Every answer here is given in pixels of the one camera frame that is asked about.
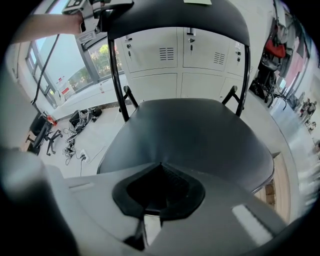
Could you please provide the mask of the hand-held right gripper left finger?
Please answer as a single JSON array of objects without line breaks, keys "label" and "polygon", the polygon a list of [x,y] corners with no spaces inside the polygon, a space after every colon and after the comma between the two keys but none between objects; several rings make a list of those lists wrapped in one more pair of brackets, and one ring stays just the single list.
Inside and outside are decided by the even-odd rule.
[{"label": "hand-held right gripper left finger", "polygon": [[161,229],[159,211],[149,207],[159,164],[148,163],[93,176],[66,179],[68,222],[80,256],[161,256],[149,239]]}]

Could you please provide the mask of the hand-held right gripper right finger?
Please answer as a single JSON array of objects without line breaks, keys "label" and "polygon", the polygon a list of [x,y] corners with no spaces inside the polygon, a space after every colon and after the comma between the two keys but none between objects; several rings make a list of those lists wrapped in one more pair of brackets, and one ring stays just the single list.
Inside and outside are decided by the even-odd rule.
[{"label": "hand-held right gripper right finger", "polygon": [[238,256],[269,242],[287,224],[253,193],[217,176],[174,165],[205,189],[200,206],[187,218],[164,221],[151,256]]}]

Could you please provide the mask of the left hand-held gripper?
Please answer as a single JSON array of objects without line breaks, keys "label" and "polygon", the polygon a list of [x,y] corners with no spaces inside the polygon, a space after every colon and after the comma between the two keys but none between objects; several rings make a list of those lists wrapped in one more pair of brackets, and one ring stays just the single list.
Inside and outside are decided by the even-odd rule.
[{"label": "left hand-held gripper", "polygon": [[133,0],[67,0],[62,10],[64,15],[81,14],[81,33],[76,37],[81,45],[93,40],[97,35],[97,25],[101,11],[127,8]]}]

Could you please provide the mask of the person's left forearm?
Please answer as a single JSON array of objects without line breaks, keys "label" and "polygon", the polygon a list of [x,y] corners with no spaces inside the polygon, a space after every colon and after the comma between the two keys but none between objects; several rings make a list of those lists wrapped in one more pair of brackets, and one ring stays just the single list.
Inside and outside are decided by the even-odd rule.
[{"label": "person's left forearm", "polygon": [[18,44],[60,35],[78,35],[84,19],[76,14],[32,14],[20,25],[11,43]]}]

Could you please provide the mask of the black office chair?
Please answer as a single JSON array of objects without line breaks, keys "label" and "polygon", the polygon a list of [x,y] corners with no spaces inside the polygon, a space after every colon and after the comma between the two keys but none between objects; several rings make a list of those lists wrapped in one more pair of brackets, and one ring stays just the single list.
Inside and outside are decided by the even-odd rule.
[{"label": "black office chair", "polygon": [[29,142],[27,151],[38,155],[43,142],[47,141],[46,155],[50,156],[51,153],[55,154],[56,151],[53,149],[54,142],[58,137],[62,138],[63,135],[59,129],[53,133],[53,131],[51,131],[52,126],[53,125],[42,114],[38,113],[29,127],[29,131],[32,132],[35,138],[32,139],[31,136],[28,135],[25,141]]}]

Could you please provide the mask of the wooden floor platform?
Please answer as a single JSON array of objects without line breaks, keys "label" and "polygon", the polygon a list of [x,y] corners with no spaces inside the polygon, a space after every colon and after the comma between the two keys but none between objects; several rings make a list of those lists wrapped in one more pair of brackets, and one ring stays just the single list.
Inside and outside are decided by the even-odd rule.
[{"label": "wooden floor platform", "polygon": [[283,155],[277,152],[272,155],[274,162],[273,178],[254,195],[287,223],[290,223],[291,193],[287,166]]}]

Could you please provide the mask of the grey metal locker cabinet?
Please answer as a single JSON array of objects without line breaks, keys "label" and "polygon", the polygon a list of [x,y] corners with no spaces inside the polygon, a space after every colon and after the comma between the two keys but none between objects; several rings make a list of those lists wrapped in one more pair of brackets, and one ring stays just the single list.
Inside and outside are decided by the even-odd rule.
[{"label": "grey metal locker cabinet", "polygon": [[128,86],[142,103],[169,98],[222,101],[241,95],[245,46],[226,36],[187,27],[149,29],[117,41]]}]

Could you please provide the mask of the large black-framed window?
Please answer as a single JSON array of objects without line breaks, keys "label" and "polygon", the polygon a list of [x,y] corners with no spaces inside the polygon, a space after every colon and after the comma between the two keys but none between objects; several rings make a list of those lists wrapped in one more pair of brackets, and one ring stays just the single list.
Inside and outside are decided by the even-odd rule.
[{"label": "large black-framed window", "polygon": [[86,46],[73,35],[62,34],[22,43],[18,53],[18,78],[39,111],[52,115],[65,101],[58,80],[65,76],[71,96],[112,79],[107,37]]}]

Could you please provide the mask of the black round bin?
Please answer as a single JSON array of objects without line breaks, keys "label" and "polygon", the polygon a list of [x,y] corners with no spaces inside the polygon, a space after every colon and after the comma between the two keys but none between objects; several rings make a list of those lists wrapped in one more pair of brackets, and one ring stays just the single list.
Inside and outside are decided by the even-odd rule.
[{"label": "black round bin", "polygon": [[77,126],[83,125],[87,120],[87,114],[80,110],[76,110],[69,119],[70,124],[75,129]]}]

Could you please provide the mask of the white windowsill counter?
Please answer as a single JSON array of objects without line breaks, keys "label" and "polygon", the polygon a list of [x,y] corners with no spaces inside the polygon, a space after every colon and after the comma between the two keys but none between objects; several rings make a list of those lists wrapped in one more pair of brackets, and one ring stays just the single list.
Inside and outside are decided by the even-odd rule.
[{"label": "white windowsill counter", "polygon": [[113,80],[107,79],[89,86],[79,93],[73,94],[61,106],[58,106],[52,116],[59,120],[73,114],[77,110],[84,110],[117,101]]}]

